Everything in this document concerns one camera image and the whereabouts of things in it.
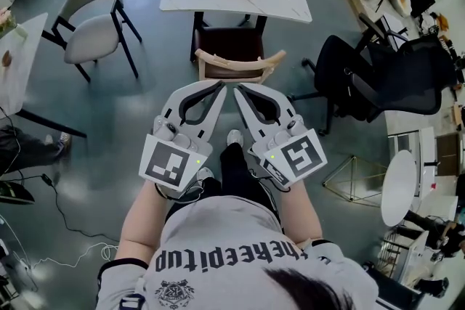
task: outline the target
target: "green floor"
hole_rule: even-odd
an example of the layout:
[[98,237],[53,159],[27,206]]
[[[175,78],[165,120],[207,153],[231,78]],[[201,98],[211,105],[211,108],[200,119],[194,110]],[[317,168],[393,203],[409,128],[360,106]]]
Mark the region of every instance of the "green floor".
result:
[[[89,233],[105,232],[118,237],[126,212],[142,185],[138,177],[140,155],[145,135],[173,90],[197,80],[196,66],[189,62],[193,13],[162,13],[160,0],[124,0],[125,9],[143,38],[139,44],[129,29],[126,40],[139,71],[136,80],[121,47],[112,55],[84,68],[92,78],[88,84],[77,69],[63,62],[60,47],[43,40],[39,46],[28,84],[25,108],[49,119],[73,126],[88,134],[88,139],[73,139],[70,159],[54,167],[30,168],[25,176],[47,173],[58,180],[60,205],[71,227]],[[303,70],[300,60],[316,61],[324,41],[335,34],[351,45],[360,39],[356,17],[346,0],[307,0],[313,21],[309,25],[269,19],[264,31],[267,56],[279,49],[287,51],[286,60],[266,84],[285,94],[313,91],[312,75]],[[19,22],[49,13],[49,30],[64,0],[17,0],[12,11]],[[71,21],[82,20],[110,9],[109,1],[97,1],[82,9]],[[240,15],[206,13],[215,25],[234,25]],[[307,127],[323,125],[326,101],[314,99],[296,103]],[[14,118],[23,131],[44,138],[50,131],[34,123]],[[239,114],[227,98],[211,143],[215,153],[208,166],[218,173],[217,155],[225,145],[227,132],[243,129]],[[246,136],[246,144],[251,137]],[[344,202],[321,187],[321,181],[348,154],[388,163],[387,130],[384,116],[373,123],[352,118],[336,118],[333,133],[322,139],[328,165],[305,182],[321,218],[325,238],[338,243],[345,254],[357,261],[376,255],[384,225],[378,208]],[[0,205],[21,239],[32,262],[50,257],[72,263],[100,238],[85,238],[65,229],[54,205],[53,190],[40,180],[29,180],[26,187],[36,199],[35,205]],[[7,238],[19,252],[14,238],[5,228]],[[103,260],[99,248],[83,258],[76,269],[47,262],[37,267],[35,281],[43,309],[91,309],[97,293],[96,276]],[[24,285],[29,279],[22,276]]]

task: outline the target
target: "computer monitor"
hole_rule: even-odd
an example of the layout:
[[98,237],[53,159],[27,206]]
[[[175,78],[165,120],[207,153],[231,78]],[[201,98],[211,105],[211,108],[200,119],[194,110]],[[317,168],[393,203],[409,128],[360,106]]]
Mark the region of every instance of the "computer monitor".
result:
[[425,12],[430,8],[435,1],[434,0],[410,0],[412,6],[411,16],[413,18],[418,17],[421,13]]

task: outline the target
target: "round tabletop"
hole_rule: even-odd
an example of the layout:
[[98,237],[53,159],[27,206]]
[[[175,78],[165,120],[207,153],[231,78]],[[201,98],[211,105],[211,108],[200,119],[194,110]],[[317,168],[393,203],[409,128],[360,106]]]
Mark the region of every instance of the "round tabletop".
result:
[[416,189],[416,164],[407,150],[391,160],[383,181],[381,215],[389,226],[399,224],[410,208]]

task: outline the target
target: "sneaker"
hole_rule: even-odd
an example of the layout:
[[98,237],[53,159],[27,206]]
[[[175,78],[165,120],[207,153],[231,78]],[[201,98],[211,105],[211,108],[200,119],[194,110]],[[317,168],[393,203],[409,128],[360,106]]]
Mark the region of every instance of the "sneaker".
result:
[[64,145],[65,145],[65,151],[69,151],[70,147],[71,147],[71,139],[72,139],[72,136],[70,134],[67,134],[65,132],[61,132],[61,135],[60,135],[60,142],[62,142]]
[[51,134],[47,134],[45,136],[44,144],[53,144],[53,137]]
[[210,168],[203,167],[202,169],[199,169],[197,172],[197,182],[200,186],[202,186],[203,180],[207,179],[209,177],[215,178],[213,175],[213,172],[211,171]]
[[234,144],[234,143],[238,143],[240,147],[244,145],[244,136],[237,129],[231,129],[230,133],[227,134],[227,138],[226,138],[227,146]]

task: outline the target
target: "hair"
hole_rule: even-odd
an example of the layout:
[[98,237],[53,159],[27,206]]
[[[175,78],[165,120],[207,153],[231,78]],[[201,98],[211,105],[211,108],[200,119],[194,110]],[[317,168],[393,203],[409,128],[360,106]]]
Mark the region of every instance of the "hair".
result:
[[266,269],[294,300],[299,310],[353,310],[354,303],[347,295],[337,295],[333,288],[320,280],[311,279],[294,269]]

